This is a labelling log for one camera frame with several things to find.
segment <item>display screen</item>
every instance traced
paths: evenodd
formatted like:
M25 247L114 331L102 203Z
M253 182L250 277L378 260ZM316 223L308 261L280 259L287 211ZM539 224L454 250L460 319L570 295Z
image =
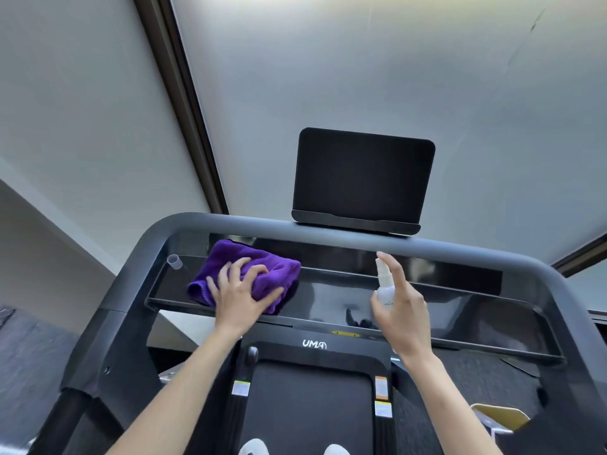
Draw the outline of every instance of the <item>display screen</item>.
M428 140L306 128L293 209L417 224L434 152Z

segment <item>person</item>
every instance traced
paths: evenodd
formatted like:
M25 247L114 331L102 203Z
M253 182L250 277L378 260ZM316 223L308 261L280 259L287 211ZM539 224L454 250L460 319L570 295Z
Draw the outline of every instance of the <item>person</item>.
M371 307L379 328L402 364L411 374L445 455L501 455L481 422L459 393L430 343L430 316L423 296L407 282L402 266L389 254L378 252L390 268L395 283L390 309L380 304L377 293ZM251 285L263 265L249 269L240 281L240 269L249 259L227 264L218 285L208 279L217 304L215 328L184 363L107 455L182 455L224 359L261 313L282 293L278 288L260 301L251 297ZM267 455L259 439L248 442L240 455ZM325 455L347 455L331 445Z

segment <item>white spray bottle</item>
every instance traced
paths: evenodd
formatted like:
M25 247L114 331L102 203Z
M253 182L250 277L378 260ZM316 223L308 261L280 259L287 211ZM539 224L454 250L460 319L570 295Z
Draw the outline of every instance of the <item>white spray bottle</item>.
M376 258L377 279L379 279L379 288L377 289L377 298L379 302L387 307L391 307L394 302L394 279L388 266L383 260Z

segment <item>purple cloth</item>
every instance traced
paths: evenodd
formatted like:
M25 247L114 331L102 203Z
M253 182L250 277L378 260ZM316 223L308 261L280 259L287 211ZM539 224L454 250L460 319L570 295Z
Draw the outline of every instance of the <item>purple cloth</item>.
M273 253L260 251L259 249L254 249L253 247L230 240L216 242L209 257L206 259L204 267L196 275L194 281L190 282L187 286L188 295L204 305L214 307L215 301L207 286L206 277L210 276L213 278L213 282L219 287L217 284L219 270L227 262L235 262L242 257L251 257L251 261L243 265L240 271L241 281L253 265L265 265L268 269L268 273L260 273L253 282L251 296L254 300L261 300L276 288L283 287L285 289L280 297L264 311L267 314L274 313L276 306L285 298L286 291L291 287L293 281L297 279L302 265L297 260L279 257Z

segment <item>shoe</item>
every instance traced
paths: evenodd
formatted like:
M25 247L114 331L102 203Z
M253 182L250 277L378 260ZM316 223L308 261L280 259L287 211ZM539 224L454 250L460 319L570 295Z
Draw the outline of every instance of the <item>shoe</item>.
M345 450L345 448L340 445L331 444L329 447L327 447L327 450L325 450L325 455L350 455L350 452Z
M261 439L251 439L242 446L238 455L269 455L269 452Z

